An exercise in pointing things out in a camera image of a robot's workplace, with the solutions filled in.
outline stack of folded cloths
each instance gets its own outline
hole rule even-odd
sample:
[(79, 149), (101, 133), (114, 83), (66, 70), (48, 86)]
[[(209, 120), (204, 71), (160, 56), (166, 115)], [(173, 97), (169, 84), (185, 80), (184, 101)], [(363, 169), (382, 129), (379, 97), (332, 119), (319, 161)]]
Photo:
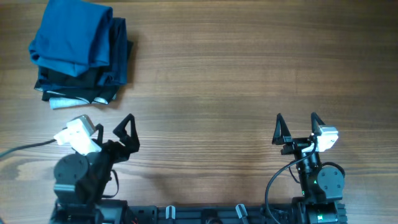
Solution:
[(50, 107), (108, 104), (127, 83), (126, 20), (111, 7), (80, 0), (50, 0), (35, 39), (31, 61), (39, 66), (35, 89)]

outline wood grain surface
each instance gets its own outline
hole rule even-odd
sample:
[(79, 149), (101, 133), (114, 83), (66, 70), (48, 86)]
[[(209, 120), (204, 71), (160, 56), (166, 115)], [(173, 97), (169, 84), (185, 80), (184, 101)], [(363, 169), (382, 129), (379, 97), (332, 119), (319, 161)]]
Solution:
[[(115, 165), (116, 198), (130, 205), (258, 205), (270, 177), (293, 159), (271, 145), (276, 114), (300, 137), (310, 134), (316, 111), (340, 131), (321, 159), (346, 170), (349, 223), (396, 223), (396, 2), (109, 2), (136, 43), (129, 84), (109, 106), (62, 110), (51, 110), (33, 90), (37, 67), (27, 48), (46, 1), (29, 2), (38, 4), (0, 6), (0, 151), (52, 139), (81, 114), (115, 140), (111, 131), (132, 113), (141, 148)], [(0, 217), (47, 223), (53, 167), (70, 153), (51, 144), (1, 159)], [(115, 190), (109, 183), (106, 192)], [(299, 195), (284, 172), (270, 202)]]

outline white plastic part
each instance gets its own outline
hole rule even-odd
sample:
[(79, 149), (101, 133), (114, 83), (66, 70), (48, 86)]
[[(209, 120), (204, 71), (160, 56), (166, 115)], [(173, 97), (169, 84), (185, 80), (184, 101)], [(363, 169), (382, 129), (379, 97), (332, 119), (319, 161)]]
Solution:
[(81, 155), (90, 152), (101, 152), (101, 147), (97, 145), (90, 136), (94, 134), (95, 127), (87, 115), (82, 115), (67, 123), (67, 128), (54, 136), (58, 145), (70, 143), (72, 148)]
[[(327, 149), (330, 149), (338, 139), (337, 129), (330, 125), (319, 125), (317, 135), (318, 144), (316, 152), (325, 152)], [(302, 152), (311, 152), (313, 146), (314, 143), (303, 149)]]

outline wooden table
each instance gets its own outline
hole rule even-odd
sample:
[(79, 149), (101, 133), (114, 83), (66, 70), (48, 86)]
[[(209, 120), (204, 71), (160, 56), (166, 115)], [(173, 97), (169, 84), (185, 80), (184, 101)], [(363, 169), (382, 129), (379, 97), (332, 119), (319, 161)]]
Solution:
[[(0, 151), (52, 139), (81, 114), (115, 140), (111, 131), (132, 113), (141, 148), (115, 166), (116, 198), (130, 205), (258, 205), (270, 177), (292, 160), (271, 145), (276, 114), (300, 137), (310, 134), (316, 111), (340, 131), (321, 157), (346, 170), (349, 223), (396, 223), (396, 2), (109, 2), (136, 43), (129, 84), (109, 106), (63, 110), (51, 110), (33, 90), (37, 67), (27, 47), (45, 1), (33, 2), (0, 6)], [(47, 223), (53, 167), (72, 152), (51, 144), (1, 159), (6, 223)], [(115, 190), (109, 183), (106, 192)], [(299, 195), (284, 172), (270, 202)]]

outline wooden tabletop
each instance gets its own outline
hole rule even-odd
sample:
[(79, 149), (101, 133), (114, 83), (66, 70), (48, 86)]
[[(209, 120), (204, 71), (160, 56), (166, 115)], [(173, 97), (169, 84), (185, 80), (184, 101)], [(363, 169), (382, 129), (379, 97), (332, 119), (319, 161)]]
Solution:
[[(116, 198), (159, 207), (259, 205), (271, 176), (293, 159), (271, 145), (277, 113), (303, 137), (316, 111), (340, 132), (321, 159), (346, 170), (349, 223), (396, 223), (396, 2), (105, 3), (126, 18), (136, 44), (129, 84), (108, 106), (62, 110), (33, 89), (37, 67), (27, 48), (45, 0), (31, 2), (0, 6), (0, 151), (52, 139), (81, 114), (116, 140), (111, 131), (132, 113), (141, 148), (115, 165)], [(72, 152), (51, 144), (1, 159), (0, 217), (47, 223), (53, 167)], [(106, 193), (115, 190), (111, 182)], [(300, 194), (284, 172), (269, 200), (289, 203)]]

